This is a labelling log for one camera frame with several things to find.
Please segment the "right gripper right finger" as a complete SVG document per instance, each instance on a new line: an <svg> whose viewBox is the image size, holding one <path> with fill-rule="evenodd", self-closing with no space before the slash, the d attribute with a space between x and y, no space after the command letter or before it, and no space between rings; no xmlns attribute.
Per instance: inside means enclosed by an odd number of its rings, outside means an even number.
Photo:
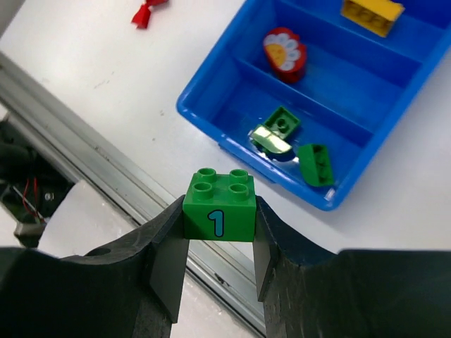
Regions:
<svg viewBox="0 0 451 338"><path fill-rule="evenodd" d="M257 198L253 243L268 337L449 337L450 252L332 253Z"/></svg>

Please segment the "green sloped lego brick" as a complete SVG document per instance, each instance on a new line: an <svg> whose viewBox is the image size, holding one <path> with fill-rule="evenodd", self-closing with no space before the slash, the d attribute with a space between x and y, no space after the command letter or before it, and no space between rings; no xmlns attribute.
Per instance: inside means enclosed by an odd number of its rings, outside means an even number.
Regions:
<svg viewBox="0 0 451 338"><path fill-rule="evenodd" d="M300 172L304 181L313 187L326 187L334 183L328 149L323 144L305 144L298 148Z"/></svg>

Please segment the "red flower lego brick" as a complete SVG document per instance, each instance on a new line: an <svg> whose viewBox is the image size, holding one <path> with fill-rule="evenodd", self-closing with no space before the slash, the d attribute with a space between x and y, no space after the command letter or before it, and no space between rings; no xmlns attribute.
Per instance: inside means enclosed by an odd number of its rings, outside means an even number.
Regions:
<svg viewBox="0 0 451 338"><path fill-rule="evenodd" d="M269 31L263 39L263 49L271 69L282 82L293 84L305 76L307 46L291 29L277 27Z"/></svg>

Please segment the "green rounded lego brick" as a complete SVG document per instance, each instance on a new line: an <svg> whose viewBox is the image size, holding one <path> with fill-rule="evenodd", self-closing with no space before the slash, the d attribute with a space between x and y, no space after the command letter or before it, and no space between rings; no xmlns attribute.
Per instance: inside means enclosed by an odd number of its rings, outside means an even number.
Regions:
<svg viewBox="0 0 451 338"><path fill-rule="evenodd" d="M292 151L286 141L263 125L258 125L251 132L250 139L253 145L267 154L283 155Z"/></svg>

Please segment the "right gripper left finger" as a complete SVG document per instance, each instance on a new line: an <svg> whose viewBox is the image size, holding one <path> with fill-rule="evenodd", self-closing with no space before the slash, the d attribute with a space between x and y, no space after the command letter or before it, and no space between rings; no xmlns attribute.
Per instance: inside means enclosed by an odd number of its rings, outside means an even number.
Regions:
<svg viewBox="0 0 451 338"><path fill-rule="evenodd" d="M183 202L84 256L1 250L2 337L169 337L189 242Z"/></svg>

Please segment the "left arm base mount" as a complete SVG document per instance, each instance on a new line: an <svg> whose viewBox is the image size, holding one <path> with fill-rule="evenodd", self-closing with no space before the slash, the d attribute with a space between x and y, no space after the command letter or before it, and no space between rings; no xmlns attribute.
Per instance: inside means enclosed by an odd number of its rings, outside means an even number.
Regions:
<svg viewBox="0 0 451 338"><path fill-rule="evenodd" d="M57 170L9 121L1 121L1 205L16 220L15 238L38 247L74 182Z"/></svg>

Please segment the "green number one lego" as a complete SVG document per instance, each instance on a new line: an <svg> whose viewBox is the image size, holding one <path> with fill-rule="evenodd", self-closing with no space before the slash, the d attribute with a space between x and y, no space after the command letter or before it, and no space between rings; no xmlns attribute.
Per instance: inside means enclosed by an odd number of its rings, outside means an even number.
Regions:
<svg viewBox="0 0 451 338"><path fill-rule="evenodd" d="M185 238L253 242L256 212L254 178L246 170L218 174L201 168L183 201Z"/></svg>

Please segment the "yellow lego brick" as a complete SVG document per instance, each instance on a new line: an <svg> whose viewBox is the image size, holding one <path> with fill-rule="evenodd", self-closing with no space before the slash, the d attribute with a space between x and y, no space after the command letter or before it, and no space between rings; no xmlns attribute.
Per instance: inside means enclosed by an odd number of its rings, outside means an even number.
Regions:
<svg viewBox="0 0 451 338"><path fill-rule="evenodd" d="M379 37L387 37L403 12L401 3L390 0L345 0L340 13Z"/></svg>

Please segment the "small green lego brick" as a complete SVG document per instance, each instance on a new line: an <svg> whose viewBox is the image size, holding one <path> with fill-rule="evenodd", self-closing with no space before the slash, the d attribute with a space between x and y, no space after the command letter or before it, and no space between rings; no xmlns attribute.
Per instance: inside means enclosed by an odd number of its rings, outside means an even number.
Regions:
<svg viewBox="0 0 451 338"><path fill-rule="evenodd" d="M279 106L264 122L264 126L281 139L289 139L301 125L301 120L283 106Z"/></svg>

